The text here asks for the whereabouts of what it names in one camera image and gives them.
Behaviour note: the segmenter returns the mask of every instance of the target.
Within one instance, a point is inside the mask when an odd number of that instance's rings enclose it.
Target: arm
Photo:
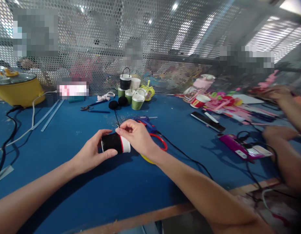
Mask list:
[[[216,233],[273,233],[248,207],[202,173],[162,151],[143,124],[127,120],[116,132],[153,161],[208,220]]]
[[[288,142],[298,135],[295,130],[281,126],[268,126],[263,133],[267,144],[277,152],[277,166],[286,185],[301,194],[301,155]]]
[[[31,215],[60,187],[117,154],[109,149],[99,154],[101,137],[111,130],[99,130],[70,161],[0,200],[0,233],[16,233]]]
[[[284,85],[276,85],[264,91],[262,95],[276,101],[290,123],[301,134],[301,106],[291,95],[290,89]]]

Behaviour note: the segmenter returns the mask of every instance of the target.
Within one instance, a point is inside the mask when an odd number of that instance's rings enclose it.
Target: green paper cup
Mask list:
[[[128,100],[128,104],[132,103],[132,96],[134,95],[134,93],[135,93],[135,90],[128,89],[128,90],[125,91],[125,97]]]
[[[145,101],[145,97],[143,95],[137,93],[134,94],[132,97],[132,109],[136,111],[140,110],[144,101]]]
[[[120,88],[120,85],[118,86],[118,96],[119,97],[122,97],[122,96],[124,96],[125,95],[125,90],[123,90],[123,89],[121,89]]]

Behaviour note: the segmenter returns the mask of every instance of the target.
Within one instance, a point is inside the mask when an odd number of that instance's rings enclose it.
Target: metal mesh panel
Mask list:
[[[38,75],[46,90],[70,77],[88,80],[93,94],[106,93],[116,89],[128,63],[122,57],[124,43],[142,41],[143,59],[133,63],[131,73],[143,84],[150,79],[158,92],[181,92],[194,77],[218,64],[213,59],[221,46],[248,44],[260,51],[275,51],[279,60],[301,43],[296,17],[257,4],[238,0],[0,0],[0,60],[11,67],[26,65],[27,70],[28,63],[35,64],[29,72]],[[15,8],[58,10],[58,57],[33,57],[26,62],[13,57]],[[246,86],[266,76],[224,74],[219,80],[226,83],[218,88]]]

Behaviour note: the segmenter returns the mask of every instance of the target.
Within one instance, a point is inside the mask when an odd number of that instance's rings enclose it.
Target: white ribbon bow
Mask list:
[[[108,92],[103,96],[97,96],[97,102],[104,101],[104,100],[109,101],[110,97],[114,97],[114,96],[115,94],[113,92]]]

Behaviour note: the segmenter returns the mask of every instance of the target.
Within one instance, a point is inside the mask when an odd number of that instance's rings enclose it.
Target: ceiling light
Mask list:
[[[178,4],[177,4],[177,3],[175,3],[175,4],[173,5],[173,7],[172,7],[172,10],[176,10],[176,9],[177,9],[177,7],[178,7]]]

